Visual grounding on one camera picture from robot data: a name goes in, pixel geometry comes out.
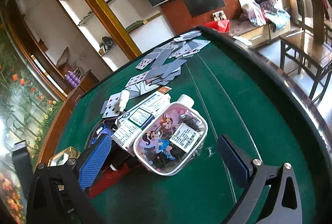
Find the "white bottle cap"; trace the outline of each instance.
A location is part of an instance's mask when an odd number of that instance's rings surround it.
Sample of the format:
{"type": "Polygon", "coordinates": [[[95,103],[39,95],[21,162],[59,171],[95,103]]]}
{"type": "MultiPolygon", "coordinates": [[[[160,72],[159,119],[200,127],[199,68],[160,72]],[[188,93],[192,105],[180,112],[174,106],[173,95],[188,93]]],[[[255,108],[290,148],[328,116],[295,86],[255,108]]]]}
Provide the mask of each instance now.
{"type": "Polygon", "coordinates": [[[187,95],[180,95],[179,99],[177,100],[178,102],[182,103],[183,105],[187,106],[188,108],[192,108],[194,105],[195,101],[187,95]]]}
{"type": "Polygon", "coordinates": [[[119,110],[120,112],[123,112],[126,108],[127,102],[129,100],[129,91],[127,90],[122,90],[120,94],[120,99],[119,99],[119,110]]]}

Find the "blue gripper pad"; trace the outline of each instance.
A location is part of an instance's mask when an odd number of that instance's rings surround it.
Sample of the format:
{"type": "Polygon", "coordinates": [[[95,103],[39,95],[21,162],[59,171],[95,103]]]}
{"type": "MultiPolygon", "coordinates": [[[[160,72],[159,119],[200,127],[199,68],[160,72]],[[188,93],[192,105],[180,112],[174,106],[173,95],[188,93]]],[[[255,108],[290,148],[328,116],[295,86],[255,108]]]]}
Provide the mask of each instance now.
{"type": "Polygon", "coordinates": [[[218,137],[217,151],[225,162],[230,174],[232,174],[236,184],[239,187],[246,187],[249,181],[248,171],[240,157],[223,136],[218,137]]]}
{"type": "Polygon", "coordinates": [[[100,138],[101,140],[96,143],[96,146],[90,153],[88,159],[85,161],[84,164],[82,164],[82,167],[79,169],[78,183],[83,190],[86,187],[92,186],[102,165],[105,162],[105,159],[107,158],[107,155],[111,150],[111,136],[104,135],[100,138]]]}

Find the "barcode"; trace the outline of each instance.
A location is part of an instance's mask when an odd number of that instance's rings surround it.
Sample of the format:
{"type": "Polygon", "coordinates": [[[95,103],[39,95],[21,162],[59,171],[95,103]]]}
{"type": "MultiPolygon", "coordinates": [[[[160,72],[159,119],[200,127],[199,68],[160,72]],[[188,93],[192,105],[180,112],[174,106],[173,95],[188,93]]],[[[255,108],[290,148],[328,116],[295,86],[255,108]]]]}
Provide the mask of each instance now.
{"type": "Polygon", "coordinates": [[[124,141],[120,140],[117,136],[113,135],[112,138],[121,146],[123,146],[125,144],[124,141]]]}
{"type": "Polygon", "coordinates": [[[191,138],[189,139],[189,141],[187,141],[187,143],[184,146],[184,149],[186,149],[188,147],[188,145],[190,145],[193,142],[194,137],[195,137],[195,133],[193,133],[191,138]]]}

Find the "gold pillar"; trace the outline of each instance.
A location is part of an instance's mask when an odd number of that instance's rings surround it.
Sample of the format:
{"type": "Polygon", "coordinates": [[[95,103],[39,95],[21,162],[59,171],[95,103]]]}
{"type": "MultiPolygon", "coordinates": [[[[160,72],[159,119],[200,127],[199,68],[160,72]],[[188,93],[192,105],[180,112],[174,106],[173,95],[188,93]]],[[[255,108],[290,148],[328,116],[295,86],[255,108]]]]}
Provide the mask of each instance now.
{"type": "Polygon", "coordinates": [[[129,60],[133,60],[141,54],[132,38],[104,0],[85,0],[85,2],[129,60]]]}

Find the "cartoon fairy pouch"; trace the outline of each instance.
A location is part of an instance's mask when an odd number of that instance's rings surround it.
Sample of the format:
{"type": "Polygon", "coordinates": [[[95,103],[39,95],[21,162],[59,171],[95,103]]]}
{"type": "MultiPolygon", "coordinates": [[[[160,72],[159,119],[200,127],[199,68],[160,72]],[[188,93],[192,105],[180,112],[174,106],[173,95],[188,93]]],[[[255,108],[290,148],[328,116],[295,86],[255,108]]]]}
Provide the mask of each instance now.
{"type": "Polygon", "coordinates": [[[136,138],[134,153],[150,171],[174,175],[200,152],[207,132],[197,111],[173,102],[136,138]]]}

